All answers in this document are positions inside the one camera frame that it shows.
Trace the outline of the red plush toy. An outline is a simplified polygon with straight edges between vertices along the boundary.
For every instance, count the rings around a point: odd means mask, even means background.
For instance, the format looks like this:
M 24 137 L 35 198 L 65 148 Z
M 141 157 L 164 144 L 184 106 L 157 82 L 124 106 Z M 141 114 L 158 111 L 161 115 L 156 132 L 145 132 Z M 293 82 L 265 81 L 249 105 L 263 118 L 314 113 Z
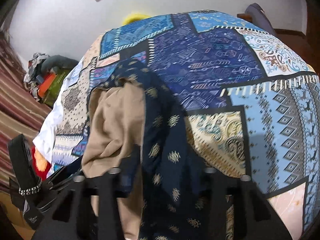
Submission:
M 44 158 L 44 156 L 36 149 L 35 146 L 31 148 L 33 169 L 42 181 L 47 179 L 51 164 Z

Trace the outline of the grey blue backpack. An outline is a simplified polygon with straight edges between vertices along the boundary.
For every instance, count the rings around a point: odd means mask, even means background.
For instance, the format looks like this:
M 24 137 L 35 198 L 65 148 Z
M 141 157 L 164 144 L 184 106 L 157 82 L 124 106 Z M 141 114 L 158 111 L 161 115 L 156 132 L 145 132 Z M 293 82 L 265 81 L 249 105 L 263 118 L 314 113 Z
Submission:
M 258 3 L 250 4 L 245 10 L 245 14 L 248 14 L 252 18 L 252 23 L 257 27 L 263 29 L 269 34 L 276 36 L 276 32 L 273 29 L 271 22 L 268 20 L 264 10 Z

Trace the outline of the yellow blanket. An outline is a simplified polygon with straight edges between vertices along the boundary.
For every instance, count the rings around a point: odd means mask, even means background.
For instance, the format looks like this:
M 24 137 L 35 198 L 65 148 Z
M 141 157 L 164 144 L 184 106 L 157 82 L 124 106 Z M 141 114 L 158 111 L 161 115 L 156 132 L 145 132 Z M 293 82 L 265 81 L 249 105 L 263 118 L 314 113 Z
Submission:
M 124 18 L 122 25 L 128 25 L 130 23 L 141 21 L 147 18 L 150 18 L 150 16 L 140 13 L 131 13 Z

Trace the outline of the striped red beige curtain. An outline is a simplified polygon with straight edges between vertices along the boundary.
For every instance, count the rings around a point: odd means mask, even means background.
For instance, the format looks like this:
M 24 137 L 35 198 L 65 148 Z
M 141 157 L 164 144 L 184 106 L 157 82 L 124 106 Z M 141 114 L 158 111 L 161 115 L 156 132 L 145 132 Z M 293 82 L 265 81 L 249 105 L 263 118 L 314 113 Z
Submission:
M 50 112 L 25 90 L 24 75 L 18 56 L 1 32 L 1 191 L 5 193 L 9 192 L 9 179 L 15 179 L 7 143 L 23 134 L 32 144 Z

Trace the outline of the orange box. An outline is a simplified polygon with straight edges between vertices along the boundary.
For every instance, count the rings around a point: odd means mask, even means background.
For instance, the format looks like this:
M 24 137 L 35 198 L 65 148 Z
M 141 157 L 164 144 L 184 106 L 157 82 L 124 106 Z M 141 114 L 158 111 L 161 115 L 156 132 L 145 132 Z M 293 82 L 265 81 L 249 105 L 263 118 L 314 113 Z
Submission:
M 38 96 L 40 98 L 44 98 L 47 90 L 49 89 L 55 78 L 56 74 L 48 74 L 43 83 L 39 85 Z

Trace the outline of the grey bolster pillow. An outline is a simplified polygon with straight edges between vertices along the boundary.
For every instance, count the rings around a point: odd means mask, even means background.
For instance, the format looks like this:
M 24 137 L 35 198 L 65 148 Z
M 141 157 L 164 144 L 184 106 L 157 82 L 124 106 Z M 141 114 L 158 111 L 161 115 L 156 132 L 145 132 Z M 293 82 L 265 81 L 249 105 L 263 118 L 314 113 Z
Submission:
M 61 55 L 50 56 L 45 59 L 41 65 L 41 74 L 47 74 L 53 68 L 57 69 L 73 69 L 78 61 L 64 57 Z

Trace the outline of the white pillow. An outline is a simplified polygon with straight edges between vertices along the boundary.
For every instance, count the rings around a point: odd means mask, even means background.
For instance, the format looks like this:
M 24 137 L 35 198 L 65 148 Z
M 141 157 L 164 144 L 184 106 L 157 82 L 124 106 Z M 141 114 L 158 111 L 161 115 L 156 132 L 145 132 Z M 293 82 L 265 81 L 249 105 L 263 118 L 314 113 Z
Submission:
M 38 150 L 50 164 L 52 163 L 56 127 L 63 119 L 62 94 L 69 86 L 74 85 L 78 81 L 80 71 L 83 67 L 83 60 L 84 57 L 81 58 L 79 63 L 64 78 L 57 99 L 53 104 L 52 111 L 45 118 L 39 134 L 33 139 L 33 145 L 36 150 Z

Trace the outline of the navy patterned hooded sweater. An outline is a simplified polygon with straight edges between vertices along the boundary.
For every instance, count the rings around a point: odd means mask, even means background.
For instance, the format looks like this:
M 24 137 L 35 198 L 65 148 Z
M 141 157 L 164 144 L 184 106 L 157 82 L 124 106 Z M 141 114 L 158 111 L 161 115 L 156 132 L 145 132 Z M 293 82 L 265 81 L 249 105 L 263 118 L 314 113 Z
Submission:
M 137 59 L 121 61 L 107 85 L 91 94 L 82 169 L 89 178 L 102 176 L 138 148 L 138 180 L 129 197 L 118 201 L 125 236 L 230 239 L 233 224 L 219 176 L 204 173 L 170 89 Z

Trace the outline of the blue patchwork quilt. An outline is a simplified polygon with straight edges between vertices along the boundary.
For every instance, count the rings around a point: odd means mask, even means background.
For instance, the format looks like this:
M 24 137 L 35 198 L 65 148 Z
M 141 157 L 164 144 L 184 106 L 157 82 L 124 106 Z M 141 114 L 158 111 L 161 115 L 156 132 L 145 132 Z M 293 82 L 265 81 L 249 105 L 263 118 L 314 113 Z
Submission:
M 62 94 L 54 168 L 82 162 L 91 94 L 107 90 L 115 67 L 128 59 L 170 89 L 205 167 L 251 176 L 291 239 L 319 239 L 319 78 L 278 38 L 225 13 L 160 15 L 101 35 Z M 117 166 L 117 202 L 134 189 L 139 157 L 135 147 Z M 82 167 L 80 175 L 89 178 Z

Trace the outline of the black phone on mount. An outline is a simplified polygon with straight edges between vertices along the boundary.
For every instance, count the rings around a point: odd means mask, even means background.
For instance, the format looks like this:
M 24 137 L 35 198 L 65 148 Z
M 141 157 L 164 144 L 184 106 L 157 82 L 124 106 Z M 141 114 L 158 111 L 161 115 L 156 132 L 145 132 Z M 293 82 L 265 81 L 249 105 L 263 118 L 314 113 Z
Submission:
M 15 179 L 9 180 L 11 202 L 23 215 L 26 223 L 36 230 L 43 215 L 37 209 L 41 198 L 42 180 L 33 169 L 31 148 L 20 134 L 7 143 Z

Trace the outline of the pile of clutter clothes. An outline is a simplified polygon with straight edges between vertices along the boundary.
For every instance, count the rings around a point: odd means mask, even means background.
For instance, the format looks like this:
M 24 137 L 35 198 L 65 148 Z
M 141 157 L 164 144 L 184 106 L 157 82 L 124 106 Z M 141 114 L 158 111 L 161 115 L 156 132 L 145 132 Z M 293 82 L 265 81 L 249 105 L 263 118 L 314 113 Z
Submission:
M 41 74 L 43 62 L 49 58 L 48 54 L 34 53 L 31 60 L 28 62 L 28 71 L 23 78 L 23 86 L 26 91 L 33 96 L 36 101 L 39 101 L 39 85 L 43 83 L 44 78 Z

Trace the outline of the green storage box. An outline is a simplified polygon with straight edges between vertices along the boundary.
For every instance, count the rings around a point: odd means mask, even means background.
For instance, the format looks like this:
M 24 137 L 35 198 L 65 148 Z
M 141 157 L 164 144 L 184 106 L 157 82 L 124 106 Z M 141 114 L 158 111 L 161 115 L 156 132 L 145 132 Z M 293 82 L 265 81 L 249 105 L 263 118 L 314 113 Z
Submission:
M 59 70 L 59 72 L 56 74 L 56 78 L 47 90 L 44 98 L 42 98 L 43 103 L 47 104 L 49 107 L 53 107 L 53 104 L 57 100 L 57 97 L 59 95 L 63 81 L 65 77 L 70 73 L 70 71 L 70 69 Z

